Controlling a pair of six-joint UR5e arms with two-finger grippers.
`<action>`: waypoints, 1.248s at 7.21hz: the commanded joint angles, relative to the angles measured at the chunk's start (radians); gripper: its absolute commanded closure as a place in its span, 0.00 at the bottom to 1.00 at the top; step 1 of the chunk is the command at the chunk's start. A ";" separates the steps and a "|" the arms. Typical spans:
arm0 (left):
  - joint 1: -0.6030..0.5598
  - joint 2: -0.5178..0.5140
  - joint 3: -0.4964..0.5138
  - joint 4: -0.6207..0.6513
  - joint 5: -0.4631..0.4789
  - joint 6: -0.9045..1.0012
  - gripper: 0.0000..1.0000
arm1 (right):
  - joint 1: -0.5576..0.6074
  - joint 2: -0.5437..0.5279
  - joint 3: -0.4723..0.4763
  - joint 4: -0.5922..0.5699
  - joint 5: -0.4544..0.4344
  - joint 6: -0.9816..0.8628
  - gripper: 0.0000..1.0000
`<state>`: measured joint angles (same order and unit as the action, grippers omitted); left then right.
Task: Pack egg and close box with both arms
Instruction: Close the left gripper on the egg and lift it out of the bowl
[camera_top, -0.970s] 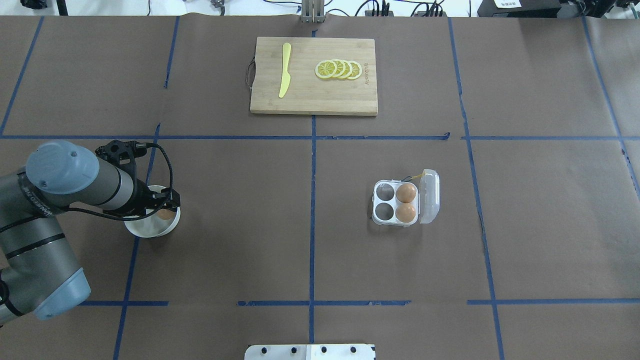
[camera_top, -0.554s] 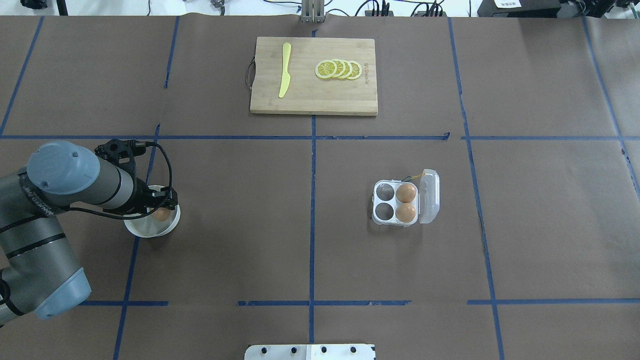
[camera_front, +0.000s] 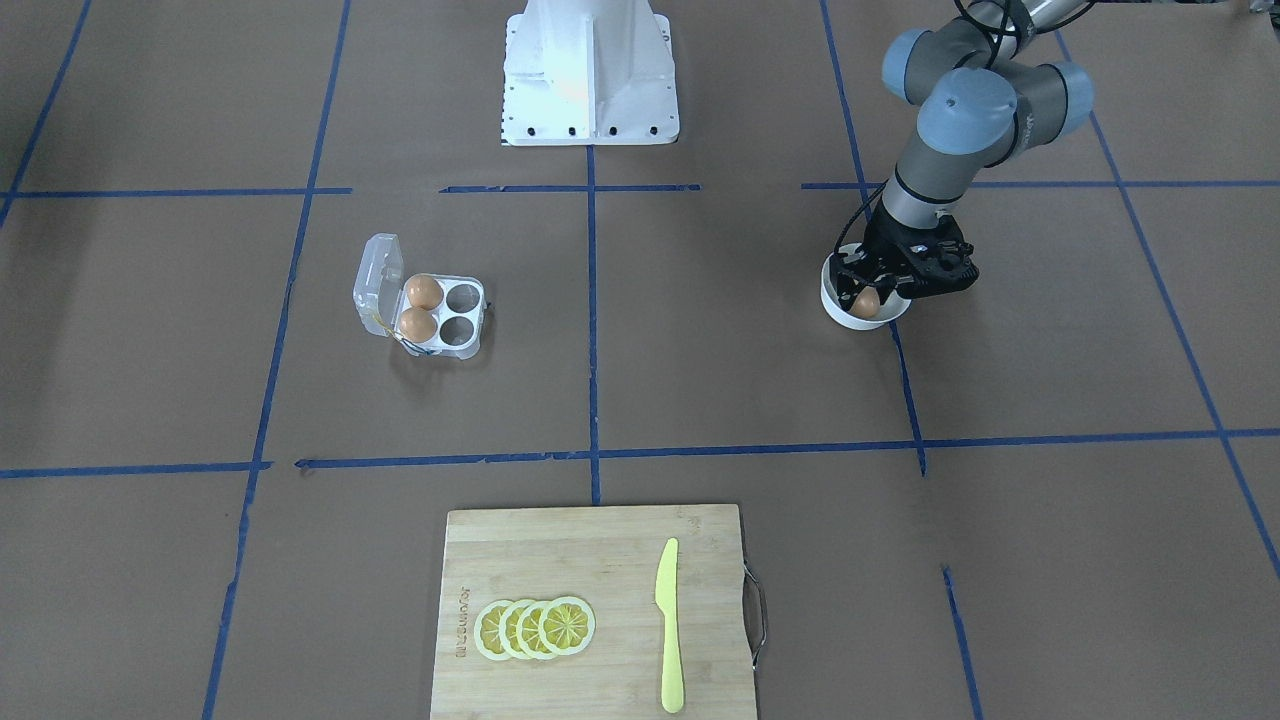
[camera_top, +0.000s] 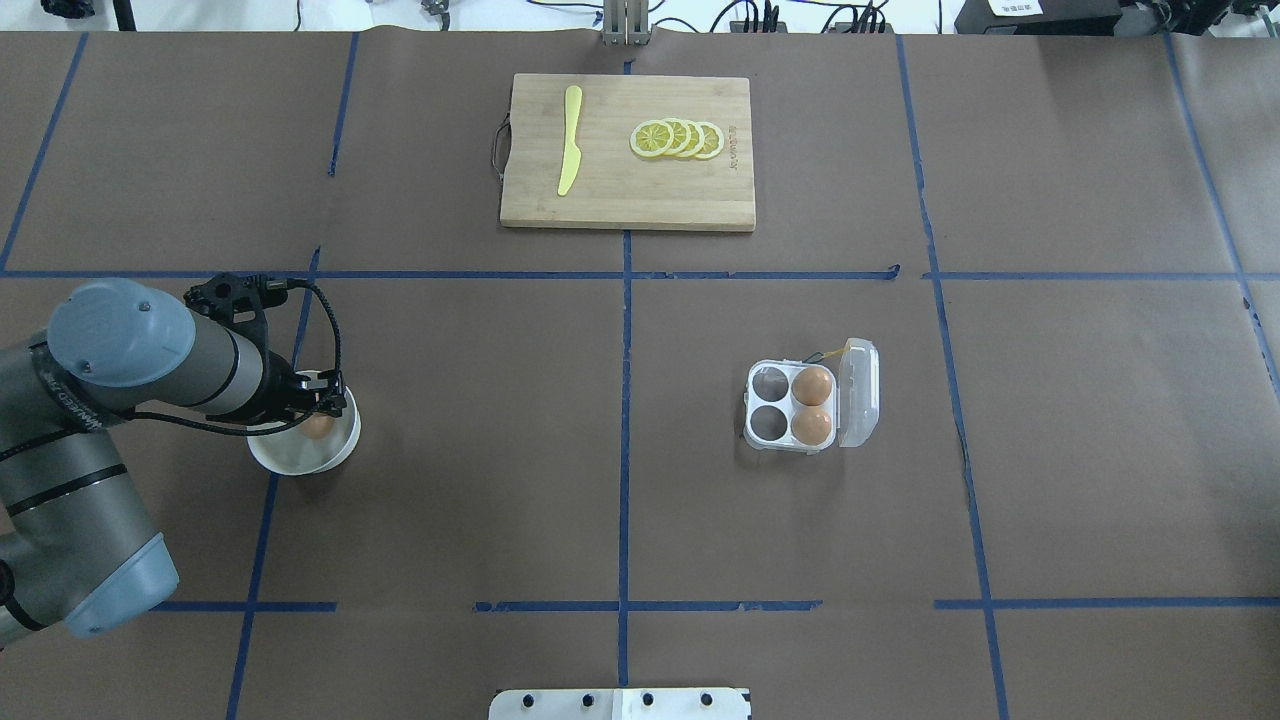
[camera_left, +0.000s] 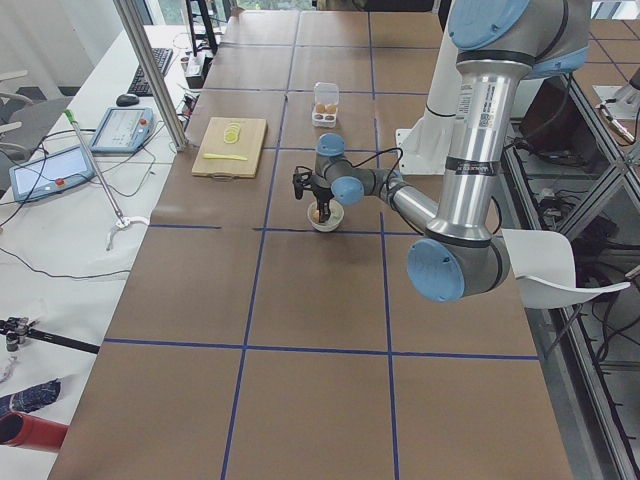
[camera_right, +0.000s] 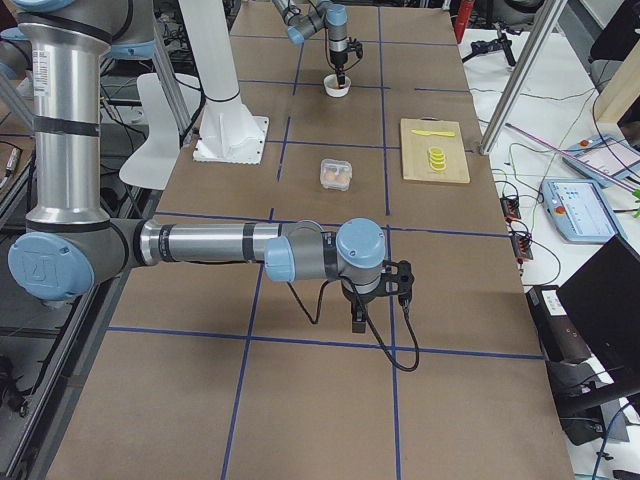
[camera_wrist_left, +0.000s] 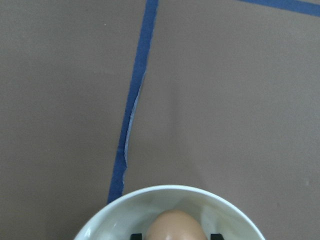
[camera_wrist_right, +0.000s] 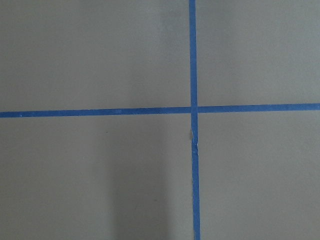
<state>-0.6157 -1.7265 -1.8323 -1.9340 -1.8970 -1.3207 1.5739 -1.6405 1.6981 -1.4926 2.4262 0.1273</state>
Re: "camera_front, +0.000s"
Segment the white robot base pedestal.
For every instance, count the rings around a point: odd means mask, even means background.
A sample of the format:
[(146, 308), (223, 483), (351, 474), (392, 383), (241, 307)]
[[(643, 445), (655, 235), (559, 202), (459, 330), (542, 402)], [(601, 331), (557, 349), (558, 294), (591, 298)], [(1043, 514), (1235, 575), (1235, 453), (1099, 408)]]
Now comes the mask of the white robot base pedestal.
[(678, 141), (671, 24), (650, 3), (530, 1), (504, 38), (503, 145)]

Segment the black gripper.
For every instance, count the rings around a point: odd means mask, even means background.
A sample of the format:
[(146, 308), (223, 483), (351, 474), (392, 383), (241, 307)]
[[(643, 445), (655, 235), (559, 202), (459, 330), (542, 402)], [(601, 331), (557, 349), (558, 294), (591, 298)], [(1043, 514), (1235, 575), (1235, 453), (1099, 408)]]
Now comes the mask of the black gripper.
[(980, 275), (973, 251), (951, 215), (941, 217), (933, 228), (918, 229), (876, 211), (859, 249), (835, 251), (833, 295), (837, 301), (854, 301), (863, 287), (874, 286), (881, 302), (900, 304), (961, 292)]

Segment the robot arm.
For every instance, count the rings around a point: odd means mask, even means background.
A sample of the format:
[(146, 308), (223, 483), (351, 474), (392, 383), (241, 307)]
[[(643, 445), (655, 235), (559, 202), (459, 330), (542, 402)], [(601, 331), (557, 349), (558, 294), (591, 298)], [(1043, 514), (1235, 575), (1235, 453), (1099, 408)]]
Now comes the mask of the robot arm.
[(954, 209), (977, 174), (1070, 135), (1089, 117), (1094, 87), (1079, 65), (1018, 61), (1039, 36), (1092, 9), (1089, 1), (974, 1), (938, 29), (900, 35), (882, 81), (916, 108), (892, 174), (859, 209), (855, 249), (836, 245), (829, 296), (858, 319), (892, 297), (955, 293), (979, 275)]

